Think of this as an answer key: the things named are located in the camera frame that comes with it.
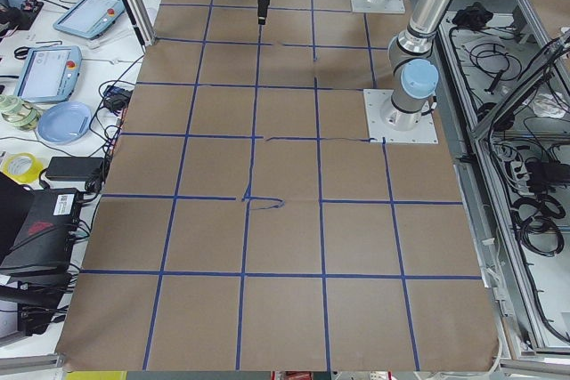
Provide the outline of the black power adapter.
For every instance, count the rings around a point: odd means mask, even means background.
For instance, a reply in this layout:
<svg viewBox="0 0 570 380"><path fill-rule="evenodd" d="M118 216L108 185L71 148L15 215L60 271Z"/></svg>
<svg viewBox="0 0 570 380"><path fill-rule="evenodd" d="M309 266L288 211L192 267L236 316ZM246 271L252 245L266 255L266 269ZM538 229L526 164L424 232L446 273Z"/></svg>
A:
<svg viewBox="0 0 570 380"><path fill-rule="evenodd" d="M45 171L51 181L86 181L97 171L101 171L103 158L100 157L54 157Z"/></svg>

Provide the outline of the brown paper table cover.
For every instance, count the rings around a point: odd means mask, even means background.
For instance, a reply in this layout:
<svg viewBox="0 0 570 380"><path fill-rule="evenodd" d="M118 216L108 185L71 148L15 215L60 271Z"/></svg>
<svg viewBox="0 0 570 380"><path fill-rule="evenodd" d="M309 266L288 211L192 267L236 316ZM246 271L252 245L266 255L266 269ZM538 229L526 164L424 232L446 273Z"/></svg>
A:
<svg viewBox="0 0 570 380"><path fill-rule="evenodd" d="M162 0L57 350L70 370L487 370L445 140L374 142L406 16Z"/></svg>

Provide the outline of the black computer box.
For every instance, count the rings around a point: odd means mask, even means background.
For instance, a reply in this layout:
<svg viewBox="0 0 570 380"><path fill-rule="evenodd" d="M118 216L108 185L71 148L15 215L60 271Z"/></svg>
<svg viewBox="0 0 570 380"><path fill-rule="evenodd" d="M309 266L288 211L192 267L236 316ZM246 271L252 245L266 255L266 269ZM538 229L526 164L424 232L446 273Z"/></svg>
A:
<svg viewBox="0 0 570 380"><path fill-rule="evenodd" d="M75 188L27 190L1 175L1 273L9 277L65 272L83 194Z"/></svg>

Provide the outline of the yellow tape roll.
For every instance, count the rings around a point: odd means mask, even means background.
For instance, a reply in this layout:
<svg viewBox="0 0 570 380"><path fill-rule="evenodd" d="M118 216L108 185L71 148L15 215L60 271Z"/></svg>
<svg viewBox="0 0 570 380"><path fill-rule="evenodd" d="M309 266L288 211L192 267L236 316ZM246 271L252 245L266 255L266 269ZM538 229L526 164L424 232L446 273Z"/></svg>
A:
<svg viewBox="0 0 570 380"><path fill-rule="evenodd" d="M10 155L2 166L2 172L20 184L32 183L43 169L44 165L30 153Z"/></svg>

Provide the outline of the teach pendant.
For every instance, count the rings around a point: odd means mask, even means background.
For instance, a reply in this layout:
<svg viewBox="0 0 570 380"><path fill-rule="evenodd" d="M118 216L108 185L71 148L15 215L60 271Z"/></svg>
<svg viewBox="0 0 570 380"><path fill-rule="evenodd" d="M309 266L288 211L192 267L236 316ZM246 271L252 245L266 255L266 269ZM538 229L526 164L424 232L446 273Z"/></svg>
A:
<svg viewBox="0 0 570 380"><path fill-rule="evenodd" d="M74 91L82 60L77 46L31 48L15 95L33 103L66 101Z"/></svg>
<svg viewBox="0 0 570 380"><path fill-rule="evenodd" d="M53 28L93 40L105 33L125 9L122 0L79 0L54 22Z"/></svg>

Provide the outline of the upper teach pendant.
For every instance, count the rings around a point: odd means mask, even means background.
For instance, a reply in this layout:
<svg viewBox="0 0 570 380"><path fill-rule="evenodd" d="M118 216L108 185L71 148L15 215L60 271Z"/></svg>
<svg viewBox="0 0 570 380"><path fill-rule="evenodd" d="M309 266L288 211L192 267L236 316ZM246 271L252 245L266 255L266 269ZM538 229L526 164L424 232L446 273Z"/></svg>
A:
<svg viewBox="0 0 570 380"><path fill-rule="evenodd" d="M122 0L79 0L54 22L53 28L93 40L105 33L125 9Z"/></svg>

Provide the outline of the lower teach pendant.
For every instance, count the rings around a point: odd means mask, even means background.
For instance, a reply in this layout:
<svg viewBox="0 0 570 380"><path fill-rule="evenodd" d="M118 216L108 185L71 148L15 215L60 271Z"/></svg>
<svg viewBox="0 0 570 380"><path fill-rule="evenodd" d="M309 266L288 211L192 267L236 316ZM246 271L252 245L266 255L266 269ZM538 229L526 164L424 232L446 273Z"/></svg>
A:
<svg viewBox="0 0 570 380"><path fill-rule="evenodd" d="M15 95L33 103L66 101L74 91L82 60L77 46L31 48Z"/></svg>

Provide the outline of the light blue plate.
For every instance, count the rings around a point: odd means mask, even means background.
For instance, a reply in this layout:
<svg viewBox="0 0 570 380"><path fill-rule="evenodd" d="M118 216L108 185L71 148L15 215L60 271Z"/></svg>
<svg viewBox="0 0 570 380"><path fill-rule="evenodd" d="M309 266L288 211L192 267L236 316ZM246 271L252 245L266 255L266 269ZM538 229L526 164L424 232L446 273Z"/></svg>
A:
<svg viewBox="0 0 570 380"><path fill-rule="evenodd" d="M65 101L46 110L37 124L37 135L55 144L72 143L88 131L90 108L79 101Z"/></svg>

